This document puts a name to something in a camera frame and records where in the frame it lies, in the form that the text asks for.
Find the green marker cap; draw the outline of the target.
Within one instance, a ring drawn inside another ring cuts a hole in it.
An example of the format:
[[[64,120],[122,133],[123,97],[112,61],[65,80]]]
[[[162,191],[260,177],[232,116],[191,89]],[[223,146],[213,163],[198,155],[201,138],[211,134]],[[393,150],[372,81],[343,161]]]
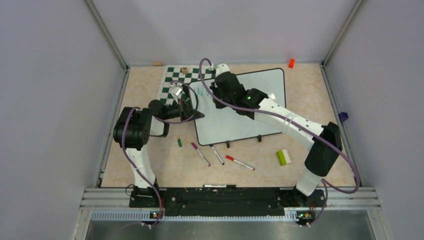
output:
[[[181,140],[180,138],[177,140],[177,143],[178,143],[178,146],[179,146],[180,148],[182,148],[182,147],[183,147],[182,140]]]

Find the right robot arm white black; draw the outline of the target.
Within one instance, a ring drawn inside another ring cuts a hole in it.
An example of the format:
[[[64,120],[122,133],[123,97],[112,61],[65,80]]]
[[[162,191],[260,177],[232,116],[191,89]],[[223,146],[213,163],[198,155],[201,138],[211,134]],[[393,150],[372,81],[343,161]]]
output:
[[[323,125],[308,120],[256,88],[245,89],[229,70],[216,70],[209,88],[216,108],[230,107],[239,115],[289,135],[309,151],[304,161],[305,170],[293,192],[294,202],[307,206],[343,150],[339,127],[333,122]]]

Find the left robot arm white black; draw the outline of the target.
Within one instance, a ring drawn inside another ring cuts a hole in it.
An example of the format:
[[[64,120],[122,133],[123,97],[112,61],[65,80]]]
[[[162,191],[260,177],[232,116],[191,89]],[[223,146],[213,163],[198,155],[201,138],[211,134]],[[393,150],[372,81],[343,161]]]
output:
[[[150,137],[164,138],[169,133],[169,120],[179,118],[180,123],[201,119],[205,115],[192,107],[187,99],[164,104],[152,100],[147,108],[124,107],[113,129],[113,140],[119,144],[134,174],[131,196],[141,197],[149,207],[160,202],[157,178],[148,156]]]

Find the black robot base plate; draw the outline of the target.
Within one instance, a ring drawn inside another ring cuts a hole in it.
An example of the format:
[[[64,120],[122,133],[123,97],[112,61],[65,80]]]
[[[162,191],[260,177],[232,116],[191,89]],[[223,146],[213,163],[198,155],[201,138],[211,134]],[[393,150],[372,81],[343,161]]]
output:
[[[322,207],[323,190],[305,196],[296,188],[279,187],[169,187],[155,193],[134,187],[131,208],[163,208],[166,217],[282,217],[289,208]]]

